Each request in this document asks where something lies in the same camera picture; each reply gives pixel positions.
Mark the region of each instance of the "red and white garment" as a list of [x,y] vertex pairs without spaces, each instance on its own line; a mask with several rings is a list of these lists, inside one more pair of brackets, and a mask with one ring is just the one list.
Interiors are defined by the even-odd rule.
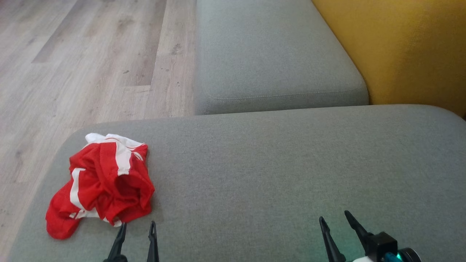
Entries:
[[50,201],[47,232],[69,238],[83,217],[118,227],[151,212],[154,186],[145,164],[147,145],[119,135],[91,133],[69,158],[71,180]]

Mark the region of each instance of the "gray fabric upholstery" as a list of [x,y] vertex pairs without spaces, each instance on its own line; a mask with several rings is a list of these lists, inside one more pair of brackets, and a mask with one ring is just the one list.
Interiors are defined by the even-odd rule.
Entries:
[[309,0],[198,0],[196,114],[368,104]]
[[51,239],[45,212],[69,180],[68,158],[85,134],[149,145],[152,214],[128,225],[122,252],[145,261],[158,223],[160,261],[326,260],[327,220],[348,260],[363,249],[343,211],[382,230],[425,262],[466,257],[466,122],[421,105],[253,112],[99,124],[58,152],[28,211],[12,261],[101,261],[118,228],[83,219]]

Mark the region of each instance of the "gray sofa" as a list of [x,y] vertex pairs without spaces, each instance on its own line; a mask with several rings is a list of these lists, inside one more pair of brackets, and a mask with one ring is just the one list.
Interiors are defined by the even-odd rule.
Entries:
[[310,0],[198,0],[197,8],[196,114],[369,103]]
[[128,224],[122,253],[130,262],[145,261],[151,220],[162,262],[324,262],[319,216],[356,259],[363,249],[344,210],[425,262],[464,260],[466,122],[432,106],[366,105],[361,76],[310,1],[287,3],[198,0],[196,113],[231,114],[73,134],[38,189],[11,261],[108,255],[118,228],[83,219],[58,241],[43,219],[90,132],[149,145],[153,211]]
[[144,141],[153,212],[128,224],[122,253],[145,261],[149,222],[160,261],[327,261],[323,215],[348,259],[363,249],[343,215],[394,236],[424,261],[466,255],[466,122],[422,105],[252,112],[91,126],[58,152],[11,253],[12,261],[101,261],[118,228],[83,219],[74,235],[45,230],[68,158],[89,132]]

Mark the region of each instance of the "yellow wall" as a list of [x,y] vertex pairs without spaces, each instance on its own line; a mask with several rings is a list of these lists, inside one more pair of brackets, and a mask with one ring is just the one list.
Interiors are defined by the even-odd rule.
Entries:
[[466,0],[313,0],[373,104],[466,113]]

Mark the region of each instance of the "white stripe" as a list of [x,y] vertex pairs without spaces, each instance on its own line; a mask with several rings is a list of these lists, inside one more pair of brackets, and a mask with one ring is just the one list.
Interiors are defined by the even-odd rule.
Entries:
[[105,137],[106,138],[116,138],[123,145],[125,145],[126,147],[131,147],[131,148],[135,148],[135,147],[138,147],[138,146],[141,146],[141,145],[144,144],[144,143],[134,141],[133,139],[129,139],[129,138],[126,138],[126,137],[115,135],[115,134],[107,134]]
[[138,152],[133,152],[133,154],[136,156],[137,159],[139,159],[141,161],[143,160],[143,157]]
[[97,133],[89,133],[86,135],[86,141],[90,143],[98,143],[98,141],[105,140],[105,137]]
[[118,166],[117,175],[128,175],[130,173],[130,158],[131,158],[131,151],[121,143],[116,144],[116,152],[115,152],[115,161],[117,162],[116,165]]
[[93,208],[92,210],[81,209],[81,210],[79,210],[78,215],[76,216],[76,219],[82,218],[82,217],[97,217],[97,218],[99,218],[99,213],[97,213],[96,208]]
[[84,171],[84,168],[75,168],[71,172],[71,176],[73,177],[73,185],[71,186],[71,191],[69,192],[69,200],[71,203],[75,206],[77,206],[80,209],[85,208],[82,206],[81,202],[79,202],[79,197],[78,197],[78,190],[79,190],[79,172]]
[[[103,221],[105,221],[105,222],[107,222],[107,223],[110,224],[110,222],[108,221],[108,219],[107,219],[106,217],[103,218]],[[114,224],[114,227],[117,228],[117,227],[119,227],[119,226],[122,225],[122,222],[121,222],[121,220],[118,219],[118,220],[114,221],[113,224]]]

